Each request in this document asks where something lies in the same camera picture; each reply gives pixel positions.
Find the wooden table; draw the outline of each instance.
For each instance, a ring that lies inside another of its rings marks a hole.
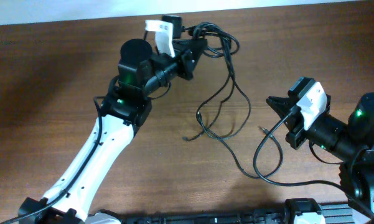
[[[93,96],[104,95],[118,74],[122,43],[143,36],[145,19],[159,18],[0,26],[0,221],[16,215],[26,197],[39,199],[62,175],[94,125]],[[286,96],[299,77],[313,77],[332,95],[331,114],[347,122],[360,97],[374,91],[374,2],[199,12],[182,18],[186,26],[214,22],[241,43],[233,57],[236,79],[253,110],[246,127],[227,143],[251,173],[253,154],[264,137],[258,126],[270,128],[279,119],[265,103],[269,95]],[[200,131],[195,110],[226,77],[222,58],[202,57],[192,81],[176,78],[113,164],[90,212],[246,210],[296,197],[346,201],[333,187],[287,188],[248,179],[220,142],[206,136],[182,140]],[[214,117],[225,95],[202,110],[204,119]],[[214,130],[226,134],[238,127],[247,109],[235,94]],[[339,182],[338,166],[321,164],[307,144],[291,149],[286,133],[282,127],[275,134],[285,160],[274,180]],[[259,159],[263,171],[273,169],[278,162],[275,145],[269,142]]]

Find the white plastic housing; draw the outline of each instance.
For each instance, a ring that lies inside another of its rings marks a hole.
[[[325,218],[316,212],[304,212],[294,217],[293,224],[325,224]]]
[[[307,91],[307,93],[296,103],[301,108],[300,112],[304,118],[304,130],[308,130],[313,122],[322,114],[326,109],[325,91],[319,82]]]
[[[173,48],[173,23],[159,20],[146,20],[146,31],[155,32],[155,43],[159,53],[175,57]]]
[[[121,224],[121,222],[108,214],[97,213],[90,216],[85,221],[86,224]]]
[[[76,217],[83,221],[87,218],[91,201],[105,175],[108,173],[121,151],[134,137],[133,127],[123,124],[122,119],[106,115],[102,117],[102,123],[103,130],[100,140],[102,144],[98,145],[94,155],[83,169],[83,172],[68,191],[69,194],[53,206],[53,208],[62,212],[67,212],[69,208],[72,208],[77,212]],[[92,150],[97,136],[98,119],[95,122],[90,137],[88,137],[76,158],[72,161],[61,178],[59,178],[52,188],[43,195],[44,198],[49,200],[48,203],[54,200],[75,176],[87,155]]]

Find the robotic arm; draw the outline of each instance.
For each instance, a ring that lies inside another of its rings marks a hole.
[[[148,117],[152,109],[149,95],[170,85],[176,76],[193,78],[192,72],[207,47],[207,40],[172,43],[173,36],[180,38],[181,35],[180,17],[163,16],[161,21],[146,21],[146,25],[146,32],[156,32],[158,54],[142,39],[123,44],[119,75],[112,79],[108,93],[97,108],[98,118],[90,137],[42,200],[24,201],[19,209],[20,217],[24,217],[19,220],[20,224],[83,223],[112,163]]]
[[[293,111],[284,122],[291,147],[297,150],[308,139],[342,160],[342,188],[374,213],[374,93],[361,97],[348,124],[329,114],[330,96],[313,78],[300,78],[287,98],[266,101],[281,119]],[[348,205],[369,216],[354,200]]]

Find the wire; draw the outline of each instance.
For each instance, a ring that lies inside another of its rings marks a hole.
[[[98,114],[98,136],[97,136],[97,140],[95,141],[93,148],[91,149],[89,155],[87,156],[87,158],[83,162],[82,166],[79,168],[78,172],[75,174],[75,176],[73,177],[73,179],[69,182],[69,184],[67,185],[67,187],[64,188],[60,192],[60,194],[58,195],[58,197],[56,197],[54,200],[52,200],[50,203],[48,203],[45,207],[43,207],[43,208],[41,208],[39,210],[36,210],[34,212],[30,212],[30,213],[27,213],[27,214],[24,214],[24,215],[19,215],[16,218],[12,218],[10,220],[1,222],[0,224],[10,224],[10,223],[18,222],[18,221],[23,220],[23,219],[25,219],[27,217],[31,217],[33,215],[36,215],[36,214],[40,213],[40,212],[43,212],[43,211],[51,208],[53,205],[55,205],[72,188],[73,184],[79,178],[80,174],[82,173],[83,169],[86,167],[88,161],[91,159],[91,157],[93,156],[95,150],[97,149],[97,147],[98,147],[98,145],[100,143],[101,134],[102,134],[102,116],[101,116],[100,106],[98,105],[98,102],[97,102],[97,99],[99,99],[99,98],[104,98],[104,96],[96,96],[96,97],[94,97],[94,104],[95,104],[95,108],[96,108],[97,114]]]
[[[220,58],[224,57],[225,63],[227,65],[228,69],[228,76],[227,79],[225,80],[225,83],[218,89],[211,97],[209,97],[207,100],[205,100],[203,103],[201,103],[196,111],[196,118],[199,123],[199,125],[202,127],[201,132],[199,132],[197,135],[195,135],[192,138],[187,138],[183,137],[185,141],[193,141],[196,140],[197,138],[201,137],[203,134],[206,134],[208,137],[220,141],[231,153],[232,157],[234,158],[236,166],[239,168],[239,170],[247,177],[252,178],[252,179],[260,179],[260,177],[253,176],[249,173],[247,173],[242,166],[240,165],[235,153],[232,151],[231,147],[225,142],[225,140],[230,139],[234,136],[236,136],[242,128],[245,126],[247,120],[250,117],[251,114],[251,103],[249,98],[246,96],[246,94],[241,90],[241,88],[238,86],[236,83],[236,78],[235,78],[235,70],[233,68],[232,64],[232,58],[231,56],[235,53],[237,53],[240,49],[240,44],[239,41],[234,38],[232,35],[227,34],[226,32],[222,31],[219,26],[209,23],[209,22],[203,22],[200,23],[196,26],[185,28],[184,31],[188,31],[189,34],[192,36],[193,39],[199,39],[199,38],[205,38],[206,36],[213,36],[213,37],[218,37],[220,39],[221,47],[213,48],[211,46],[207,46],[205,51],[203,52],[204,55],[210,57],[210,58]],[[235,43],[236,48],[234,51],[231,51],[231,45],[232,43]],[[224,98],[221,102],[220,105],[218,106],[217,114],[212,120],[212,122],[206,127],[203,123],[202,116],[200,114],[200,109],[206,105],[208,102],[210,102],[212,99],[214,99],[220,92],[224,90],[224,88],[228,85],[228,83],[231,80],[231,90],[230,93],[226,98]],[[241,95],[245,98],[246,102],[248,103],[248,114],[246,115],[245,120],[242,122],[242,125],[234,132],[227,134],[226,136],[220,137],[217,135],[214,131],[212,131],[210,128],[215,124],[217,121],[218,117],[220,116],[222,106],[225,102],[227,102],[232,94],[234,93],[235,88],[241,93]],[[267,129],[262,128],[264,133],[268,132]],[[283,150],[279,142],[276,140],[274,136],[271,135],[271,139],[274,141],[275,145],[278,148],[279,151],[279,162],[276,168],[270,172],[269,174],[265,175],[266,177],[270,177],[273,174],[277,173],[277,171],[281,168],[282,163],[283,163]]]
[[[170,91],[171,88],[172,88],[172,83],[169,82],[169,86],[167,87],[166,92],[164,92],[164,93],[163,93],[162,95],[160,95],[160,96],[157,96],[157,97],[149,97],[149,98],[150,98],[151,100],[159,99],[160,97],[165,96],[165,95]]]
[[[210,57],[210,58],[224,57],[225,63],[227,65],[227,69],[228,69],[228,76],[227,76],[227,79],[225,80],[225,83],[211,97],[209,97],[207,100],[205,100],[203,103],[200,104],[200,106],[198,107],[198,109],[196,111],[196,115],[198,116],[200,109],[204,105],[206,105],[213,98],[215,98],[221,91],[224,90],[224,88],[227,86],[227,84],[230,80],[232,82],[232,86],[231,86],[231,91],[228,94],[228,96],[220,102],[217,114],[216,114],[215,118],[213,119],[213,121],[207,127],[200,124],[201,127],[202,127],[201,132],[199,132],[197,135],[195,135],[192,138],[183,137],[183,139],[185,141],[193,141],[193,140],[196,140],[197,138],[201,137],[204,133],[207,134],[210,138],[215,139],[215,140],[230,139],[230,138],[236,136],[242,130],[242,128],[245,126],[247,120],[249,119],[249,116],[250,116],[250,113],[251,113],[250,100],[246,96],[246,94],[240,89],[238,84],[236,83],[235,70],[233,68],[232,59],[231,59],[231,55],[233,55],[233,54],[235,54],[239,51],[239,48],[240,48],[239,41],[236,38],[234,38],[232,35],[227,34],[226,32],[222,31],[221,28],[219,28],[219,26],[217,26],[215,24],[212,24],[212,23],[209,23],[209,22],[202,22],[202,23],[200,23],[196,26],[185,28],[185,30],[189,31],[189,34],[192,36],[193,39],[205,38],[206,36],[218,37],[220,39],[221,47],[213,48],[213,47],[207,46],[207,48],[205,49],[203,54]],[[231,52],[231,43],[232,42],[235,43],[236,49]],[[223,104],[231,98],[235,88],[242,94],[242,96],[247,101],[248,109],[249,109],[248,114],[247,114],[245,120],[242,122],[242,125],[234,133],[230,133],[226,136],[220,137],[219,135],[217,135],[213,131],[211,131],[210,128],[217,121],[218,117],[220,116],[220,112],[221,112]]]
[[[200,115],[200,113],[198,113],[198,116],[197,116],[197,120],[198,122],[201,124],[201,126],[203,126],[203,131],[208,134],[208,135],[214,135],[218,138],[218,141],[220,141],[231,153],[232,157],[234,158],[234,161],[235,161],[235,164],[236,166],[238,167],[238,169],[242,172],[243,175],[249,177],[249,178],[252,178],[252,179],[255,179],[255,180],[259,180],[260,177],[255,177],[249,173],[247,173],[241,166],[241,164],[239,163],[238,161],[238,158],[236,157],[235,153],[232,151],[231,147],[222,139],[220,138],[216,133],[214,133],[212,130],[208,129],[205,127],[205,125],[203,124],[203,121],[202,121],[202,116]],[[264,132],[268,131],[267,129],[265,128],[262,128],[262,130]],[[276,140],[276,138],[274,136],[270,137],[274,142],[275,142],[275,145],[277,145],[277,148],[278,148],[278,151],[279,151],[279,162],[278,162],[278,165],[275,167],[275,169],[273,171],[271,171],[269,174],[265,175],[265,177],[271,177],[273,174],[277,173],[277,171],[281,168],[282,166],[282,163],[283,163],[283,160],[284,160],[284,154],[283,154],[283,150],[282,150],[282,147],[281,145],[279,144],[279,142]]]
[[[145,33],[144,33],[144,40],[147,39],[147,35],[148,35],[148,31],[145,30]]]
[[[323,161],[317,154],[316,152],[314,151],[314,143],[312,141],[309,141],[309,148],[310,148],[310,151],[312,153],[312,155],[318,159],[320,162],[323,162],[324,164],[331,164],[331,165],[341,165],[343,164],[343,162],[326,162],[326,161]]]
[[[259,155],[259,152],[260,152],[261,148],[264,146],[264,144],[266,143],[268,138],[270,138],[270,136],[275,132],[275,130],[277,130],[280,127],[280,125],[282,125],[285,122],[285,120],[287,120],[288,117],[290,117],[290,115],[292,115],[292,111],[289,112],[288,115],[286,115],[283,119],[279,120],[278,123],[276,123],[274,125],[274,127],[269,131],[269,133],[266,134],[266,136],[263,138],[263,140],[260,142],[260,144],[257,147],[257,150],[255,152],[255,156],[253,157],[253,168],[255,169],[255,172],[260,177],[260,179],[263,179],[264,181],[266,181],[270,184],[277,185],[277,186],[283,186],[283,187],[298,187],[298,186],[305,186],[305,185],[311,185],[311,184],[325,184],[325,185],[330,185],[330,186],[336,187],[337,189],[341,190],[350,200],[354,201],[371,218],[374,218],[374,213],[366,205],[364,205],[361,201],[356,200],[349,193],[347,193],[347,191],[344,190],[341,185],[338,185],[338,184],[335,184],[333,182],[326,181],[326,180],[310,180],[310,181],[296,182],[296,183],[281,183],[281,182],[276,182],[276,181],[273,181],[273,180],[269,180],[260,173],[260,171],[258,170],[258,167],[257,167],[257,158],[258,158],[258,155]]]
[[[353,166],[354,166],[355,162],[357,161],[359,155],[361,154],[361,152],[363,152],[367,149],[368,148],[366,146],[363,146],[358,152],[355,153],[354,158],[353,158],[353,160],[351,161],[351,163],[348,167],[348,172],[350,173],[350,175],[353,175]]]

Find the white robotic arm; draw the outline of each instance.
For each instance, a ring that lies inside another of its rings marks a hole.
[[[76,217],[83,221],[87,218],[91,202],[105,175],[108,173],[115,159],[134,137],[133,127],[131,125],[125,125],[123,119],[112,115],[106,115],[102,117],[102,123],[102,135],[94,155],[92,155],[88,164],[66,196],[62,197],[52,206],[52,208],[64,213],[72,208],[76,211]],[[97,118],[90,137],[70,164],[69,168],[53,187],[43,195],[43,198],[48,199],[47,203],[57,198],[61,191],[74,178],[81,165],[86,160],[87,155],[93,149],[93,145],[98,136],[98,129]]]

